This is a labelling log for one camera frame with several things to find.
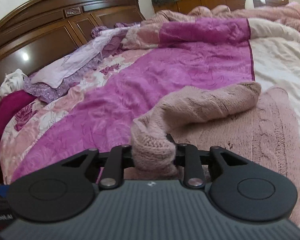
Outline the magenta patchwork quilt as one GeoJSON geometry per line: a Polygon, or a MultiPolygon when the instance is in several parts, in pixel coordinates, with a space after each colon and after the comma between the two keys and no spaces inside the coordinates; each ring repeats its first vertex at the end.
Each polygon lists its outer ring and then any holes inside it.
{"type": "Polygon", "coordinates": [[[130,27],[121,47],[51,103],[38,99],[6,125],[5,184],[90,148],[131,144],[135,118],[192,86],[256,82],[284,89],[300,134],[300,32],[261,18],[199,18],[130,27]]]}

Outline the dark wooden headboard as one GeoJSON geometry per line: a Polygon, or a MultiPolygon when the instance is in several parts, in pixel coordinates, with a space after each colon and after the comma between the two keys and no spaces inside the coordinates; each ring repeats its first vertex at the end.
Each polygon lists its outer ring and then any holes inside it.
{"type": "Polygon", "coordinates": [[[88,43],[95,27],[143,20],[139,0],[30,0],[0,20],[0,86],[16,69],[31,75],[88,43]]]}

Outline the wooden side cabinet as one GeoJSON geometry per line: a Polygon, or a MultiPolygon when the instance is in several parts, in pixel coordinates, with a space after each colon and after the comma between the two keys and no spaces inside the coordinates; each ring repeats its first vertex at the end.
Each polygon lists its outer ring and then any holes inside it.
{"type": "MultiPolygon", "coordinates": [[[[265,0],[266,3],[263,4],[260,0],[253,0],[254,7],[270,6],[278,7],[287,5],[289,1],[282,0],[265,0]]],[[[245,0],[179,0],[173,3],[167,3],[163,5],[153,5],[154,12],[159,12],[161,10],[171,10],[175,12],[180,12],[182,14],[188,14],[192,9],[198,6],[204,6],[210,10],[217,7],[218,5],[226,5],[231,11],[244,9],[245,0]]]]}

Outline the lilac ruffled pillow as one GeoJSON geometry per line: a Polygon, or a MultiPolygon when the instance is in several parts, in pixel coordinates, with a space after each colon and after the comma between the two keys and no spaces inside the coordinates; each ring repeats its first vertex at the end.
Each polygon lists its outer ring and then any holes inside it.
{"type": "Polygon", "coordinates": [[[25,78],[25,92],[45,103],[64,96],[71,87],[80,83],[87,72],[97,70],[103,59],[119,50],[130,27],[139,25],[138,22],[116,23],[113,29],[106,26],[94,28],[92,39],[87,44],[25,78]]]}

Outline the pink knit cardigan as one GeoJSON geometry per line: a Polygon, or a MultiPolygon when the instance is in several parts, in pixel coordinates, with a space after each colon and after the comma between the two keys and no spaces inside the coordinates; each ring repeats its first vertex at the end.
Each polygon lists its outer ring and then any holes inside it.
{"type": "Polygon", "coordinates": [[[256,82],[216,90],[186,86],[172,92],[131,126],[134,167],[127,179],[174,179],[176,149],[168,141],[200,150],[220,146],[290,179],[298,200],[290,219],[300,224],[300,134],[296,113],[280,87],[262,90],[256,82]]]}

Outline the dusty pink blanket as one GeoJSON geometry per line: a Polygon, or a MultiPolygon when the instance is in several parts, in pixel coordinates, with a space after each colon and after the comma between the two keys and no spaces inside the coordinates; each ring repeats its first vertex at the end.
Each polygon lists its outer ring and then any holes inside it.
{"type": "Polygon", "coordinates": [[[262,18],[271,22],[281,23],[300,32],[300,4],[289,3],[280,7],[263,6],[254,9],[238,9],[231,11],[226,5],[219,5],[212,10],[204,6],[192,9],[188,14],[161,10],[141,25],[165,22],[191,22],[198,18],[262,18]]]}

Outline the white crumpled cloth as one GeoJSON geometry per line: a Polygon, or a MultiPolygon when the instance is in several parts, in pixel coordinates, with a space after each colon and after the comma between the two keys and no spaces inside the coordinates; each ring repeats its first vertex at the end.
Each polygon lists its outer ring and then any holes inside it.
{"type": "Polygon", "coordinates": [[[21,69],[6,74],[0,86],[0,100],[13,92],[22,90],[25,77],[27,77],[27,75],[25,75],[21,69]]]}

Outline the magenta pillow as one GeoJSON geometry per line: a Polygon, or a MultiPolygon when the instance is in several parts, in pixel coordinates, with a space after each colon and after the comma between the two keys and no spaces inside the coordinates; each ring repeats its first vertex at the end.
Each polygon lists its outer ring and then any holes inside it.
{"type": "Polygon", "coordinates": [[[0,141],[6,125],[25,106],[36,99],[35,96],[19,90],[0,100],[0,141]]]}

